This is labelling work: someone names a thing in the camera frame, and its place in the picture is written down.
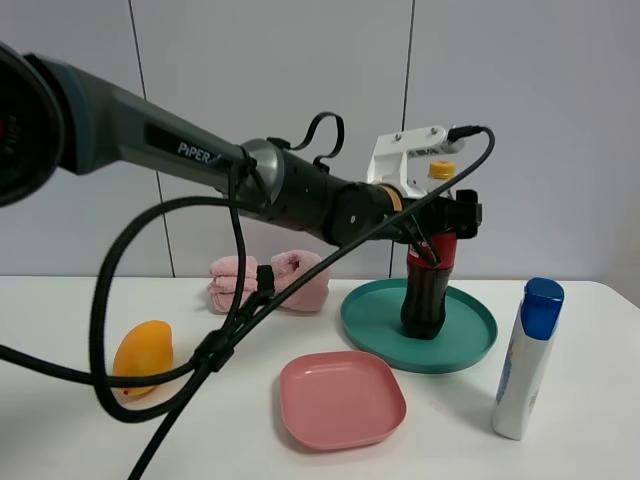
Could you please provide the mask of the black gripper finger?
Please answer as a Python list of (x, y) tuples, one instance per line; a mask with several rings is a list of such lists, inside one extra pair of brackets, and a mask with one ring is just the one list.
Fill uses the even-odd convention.
[(477, 236), (483, 220), (482, 204), (476, 190), (457, 190), (454, 205), (454, 232), (458, 239), (472, 239)]

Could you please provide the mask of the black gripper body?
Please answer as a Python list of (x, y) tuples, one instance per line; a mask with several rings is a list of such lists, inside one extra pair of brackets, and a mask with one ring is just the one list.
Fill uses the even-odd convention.
[(455, 232), (458, 229), (457, 208), (458, 202), (455, 199), (437, 196), (390, 226), (389, 238), (409, 244), (411, 238), (426, 240), (436, 234)]

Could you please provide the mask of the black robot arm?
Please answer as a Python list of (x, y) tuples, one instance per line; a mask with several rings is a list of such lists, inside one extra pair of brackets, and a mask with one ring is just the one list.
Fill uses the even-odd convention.
[(344, 246), (372, 231), (476, 235), (476, 192), (410, 198), (392, 185), (333, 176), (276, 138), (223, 140), (97, 76), (35, 54), (1, 50), (1, 203), (40, 189), (57, 169), (87, 175), (118, 161), (234, 195), (243, 216)]

